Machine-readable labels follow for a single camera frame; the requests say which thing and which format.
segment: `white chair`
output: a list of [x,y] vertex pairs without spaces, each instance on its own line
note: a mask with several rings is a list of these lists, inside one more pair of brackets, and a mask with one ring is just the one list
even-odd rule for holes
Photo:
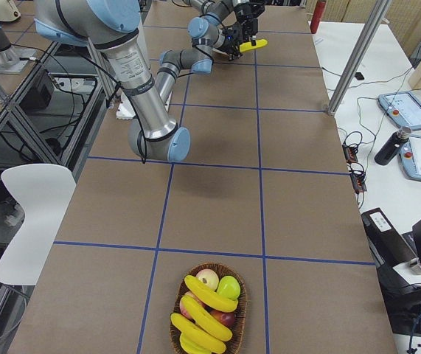
[[12,167],[1,179],[25,220],[0,259],[0,282],[36,285],[76,183],[71,171],[57,164]]

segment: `white table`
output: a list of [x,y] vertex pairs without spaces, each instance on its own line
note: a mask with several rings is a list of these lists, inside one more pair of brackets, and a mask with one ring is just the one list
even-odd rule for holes
[[[320,65],[331,72],[341,74],[362,28],[363,24],[320,23],[318,32],[313,36]],[[410,62],[389,27],[381,25],[358,68],[365,80],[353,79],[351,86],[372,81],[387,81],[401,76],[387,83],[364,84],[348,89],[335,115],[338,127],[348,133],[360,131],[363,141],[371,142],[373,136],[359,124],[357,99],[410,90],[408,78],[413,72],[408,72],[410,68]],[[338,80],[339,76],[324,71],[324,81],[330,96]],[[421,100],[421,91],[414,91],[414,94]],[[361,145],[358,152],[359,162],[367,167],[367,192],[364,193],[364,203],[360,212],[380,207],[399,233],[411,231],[412,225],[421,219],[421,182],[408,179],[397,158],[386,166],[375,163],[375,154],[398,128],[387,116],[383,118],[383,112],[376,100],[359,100],[359,104],[361,121],[370,130],[377,132],[382,120],[372,152],[369,154],[372,144]],[[416,131],[415,134],[421,135],[421,131]],[[341,131],[340,137],[343,141],[345,134]],[[359,135],[353,136],[348,140],[348,143],[350,142],[359,142]],[[413,274],[405,267],[400,266],[397,271],[409,282],[421,282],[414,279]],[[408,349],[408,336],[394,337],[398,352],[404,354]],[[416,348],[421,339],[415,337],[413,343],[413,348]],[[417,349],[417,354],[421,354],[421,348]]]

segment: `red cylinder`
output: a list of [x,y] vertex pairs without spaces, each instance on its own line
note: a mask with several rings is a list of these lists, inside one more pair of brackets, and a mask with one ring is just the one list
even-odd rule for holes
[[310,22],[310,31],[312,34],[315,34],[319,28],[320,20],[323,16],[323,12],[325,11],[326,4],[327,0],[318,0],[316,3],[315,10],[313,11],[312,21]]

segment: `red apple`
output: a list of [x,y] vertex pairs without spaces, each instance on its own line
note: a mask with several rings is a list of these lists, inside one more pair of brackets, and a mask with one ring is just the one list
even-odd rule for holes
[[211,310],[210,314],[225,327],[231,327],[236,321],[233,312],[221,312],[219,310]]
[[218,282],[220,280],[218,279],[217,273],[215,273],[212,269],[202,269],[195,275],[195,277],[213,291],[217,290]]
[[[201,300],[199,300],[199,298],[197,298],[197,296],[196,296],[196,295],[194,295],[194,293],[193,293],[193,292],[188,291],[188,292],[186,292],[184,295],[188,295],[188,296],[190,296],[190,297],[193,297],[193,298],[195,299],[195,301],[197,301],[197,302],[198,302],[198,304],[199,304],[200,306],[205,307],[205,304],[204,304]],[[190,315],[189,315],[189,313],[187,312],[187,310],[186,310],[186,308],[184,307],[184,305],[182,305],[182,298],[181,298],[181,300],[179,301],[179,310],[181,310],[181,314],[182,314],[182,316],[184,316],[186,319],[192,319],[192,316],[190,316]]]

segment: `wicker basket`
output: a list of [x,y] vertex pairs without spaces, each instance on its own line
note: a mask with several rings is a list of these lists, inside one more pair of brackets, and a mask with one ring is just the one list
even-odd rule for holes
[[[245,319],[246,319],[246,305],[248,303],[247,293],[245,283],[240,275],[233,271],[232,269],[228,268],[226,265],[220,263],[204,263],[197,265],[196,267],[192,268],[188,274],[196,275],[202,269],[209,268],[215,271],[218,274],[218,277],[224,277],[226,275],[231,275],[234,277],[240,284],[241,287],[241,294],[238,298],[238,306],[237,309],[234,311],[236,321],[232,326],[231,330],[233,332],[233,337],[228,342],[226,342],[226,351],[224,354],[237,354],[240,351],[241,343],[243,341],[243,329],[245,327]],[[180,313],[179,310],[179,302],[181,301],[181,297],[189,291],[186,284],[184,283],[184,277],[181,285],[179,286],[178,296],[175,299],[174,310],[173,312]],[[170,327],[170,336],[171,342],[173,343],[174,351],[177,354],[186,354],[181,348],[179,343],[179,336],[181,332],[171,324]]]

